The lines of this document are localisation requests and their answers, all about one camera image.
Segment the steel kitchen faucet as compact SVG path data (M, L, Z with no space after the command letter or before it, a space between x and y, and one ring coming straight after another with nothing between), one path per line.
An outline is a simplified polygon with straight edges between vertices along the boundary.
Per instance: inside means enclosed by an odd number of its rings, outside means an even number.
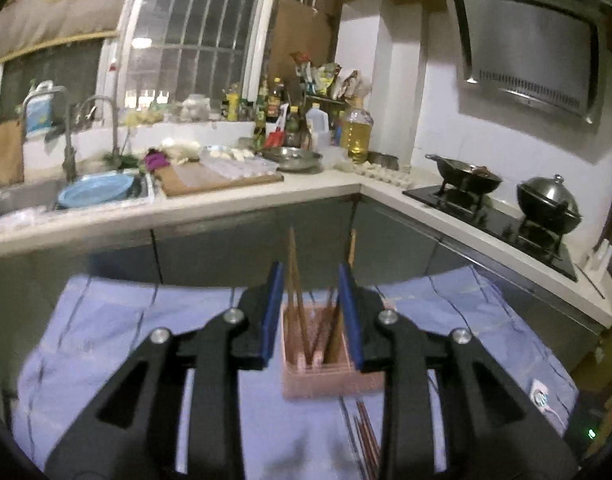
M76 151L72 139L72 121L71 121L71 97L70 92L64 86L51 87L42 86L41 84L24 99L21 110L21 132L23 136L28 133L28 107L33 101L36 101L44 96L63 96L64 114L61 121L55 125L53 120L44 128L47 132L44 138L48 141L56 140L59 136L64 136L65 148L63 155L62 168L67 183L74 183L77 179L76 168Z

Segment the pink plastic utensil basket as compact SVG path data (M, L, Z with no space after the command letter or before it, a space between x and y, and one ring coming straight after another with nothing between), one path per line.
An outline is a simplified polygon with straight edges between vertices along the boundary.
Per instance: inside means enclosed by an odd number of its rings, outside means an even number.
M361 396L383 390L384 374L356 370L345 337L332 335L330 328L321 326L329 319L323 304L304 307L307 347L296 310L284 304L281 311L281 391L285 400Z

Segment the black gas stove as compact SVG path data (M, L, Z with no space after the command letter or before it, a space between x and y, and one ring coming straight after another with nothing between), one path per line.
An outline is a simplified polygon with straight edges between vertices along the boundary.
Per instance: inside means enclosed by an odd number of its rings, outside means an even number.
M412 188L402 194L466 222L577 282L563 230L525 217L514 218L492 206L486 195L459 191L448 184Z

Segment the lidded black wok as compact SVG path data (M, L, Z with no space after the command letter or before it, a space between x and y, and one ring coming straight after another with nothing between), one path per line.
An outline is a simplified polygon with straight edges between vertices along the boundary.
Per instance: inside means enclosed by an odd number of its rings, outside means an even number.
M582 222L573 194L564 177L534 177L516 187L516 197L527 221L556 234L568 234Z

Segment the blue plastic basin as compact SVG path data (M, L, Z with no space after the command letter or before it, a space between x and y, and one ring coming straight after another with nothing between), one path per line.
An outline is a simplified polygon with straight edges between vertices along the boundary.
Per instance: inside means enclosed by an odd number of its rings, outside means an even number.
M96 174L64 188L56 203L62 209L78 209L123 200L134 183L135 178L130 174Z

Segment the wooden cutting board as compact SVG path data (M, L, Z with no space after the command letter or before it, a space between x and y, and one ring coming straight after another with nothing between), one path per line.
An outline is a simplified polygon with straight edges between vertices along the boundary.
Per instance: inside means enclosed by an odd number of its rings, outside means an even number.
M160 182L162 191L167 197L217 192L229 188L245 188L246 186L271 184L284 180L282 174L278 172L229 180L206 168L200 162L158 168L154 171L154 177Z

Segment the egg tray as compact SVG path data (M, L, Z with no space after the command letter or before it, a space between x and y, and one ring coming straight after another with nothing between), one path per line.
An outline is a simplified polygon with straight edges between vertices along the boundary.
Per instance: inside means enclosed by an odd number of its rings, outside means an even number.
M412 177L410 174L386 168L381 165L372 164L371 162L364 162L361 165L355 165L353 172L372 180L398 186L399 188L409 188L412 185Z

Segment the steel mixing bowl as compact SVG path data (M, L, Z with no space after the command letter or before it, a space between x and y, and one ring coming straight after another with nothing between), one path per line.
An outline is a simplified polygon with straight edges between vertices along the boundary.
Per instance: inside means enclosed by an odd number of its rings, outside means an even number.
M304 148L264 148L263 158L274 162L280 171L303 172L317 168L322 159L322 155Z

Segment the small upright cutting board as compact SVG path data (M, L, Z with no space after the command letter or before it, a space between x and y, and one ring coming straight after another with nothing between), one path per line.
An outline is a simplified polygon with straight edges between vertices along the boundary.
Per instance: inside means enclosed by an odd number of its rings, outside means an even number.
M24 181L23 141L18 120L0 124L0 188Z

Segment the large cooking oil bottle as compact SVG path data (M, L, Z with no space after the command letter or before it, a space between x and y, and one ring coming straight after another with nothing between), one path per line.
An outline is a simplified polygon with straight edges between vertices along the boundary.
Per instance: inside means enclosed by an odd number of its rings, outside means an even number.
M342 117L340 147L345 148L349 158L358 165L368 159L373 119L364 107L363 98L353 98L348 102Z

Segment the white plastic jug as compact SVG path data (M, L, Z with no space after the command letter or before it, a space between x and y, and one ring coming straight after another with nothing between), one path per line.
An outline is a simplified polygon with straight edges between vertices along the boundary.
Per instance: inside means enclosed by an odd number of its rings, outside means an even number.
M310 138L312 139L312 150L319 151L330 144L330 124L329 115L319 103L312 104L312 107L305 115Z

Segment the yellow bottle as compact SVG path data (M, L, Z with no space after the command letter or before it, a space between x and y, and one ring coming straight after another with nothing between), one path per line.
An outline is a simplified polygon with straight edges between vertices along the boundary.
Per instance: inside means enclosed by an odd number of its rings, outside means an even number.
M236 122L239 118L239 103L240 103L240 90L238 84L232 84L227 93L227 115L228 122Z

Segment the soy sauce bottle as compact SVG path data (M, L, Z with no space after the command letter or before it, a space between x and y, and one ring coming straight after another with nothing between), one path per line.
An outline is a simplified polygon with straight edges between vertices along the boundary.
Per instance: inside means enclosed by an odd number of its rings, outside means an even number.
M267 96L266 121L276 122L279 119L283 101L283 82L280 77L274 78Z

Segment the steel range hood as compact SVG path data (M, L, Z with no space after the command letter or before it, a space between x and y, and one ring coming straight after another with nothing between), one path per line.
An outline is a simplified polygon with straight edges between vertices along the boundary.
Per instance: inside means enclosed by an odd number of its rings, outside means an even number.
M606 88L601 0L446 0L464 90L598 124Z

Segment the fruit pattern roller blind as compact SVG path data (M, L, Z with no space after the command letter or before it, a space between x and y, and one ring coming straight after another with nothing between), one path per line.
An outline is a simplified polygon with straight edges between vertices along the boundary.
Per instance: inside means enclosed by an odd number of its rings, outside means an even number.
M46 47L112 36L125 0L7 0L0 10L0 63Z

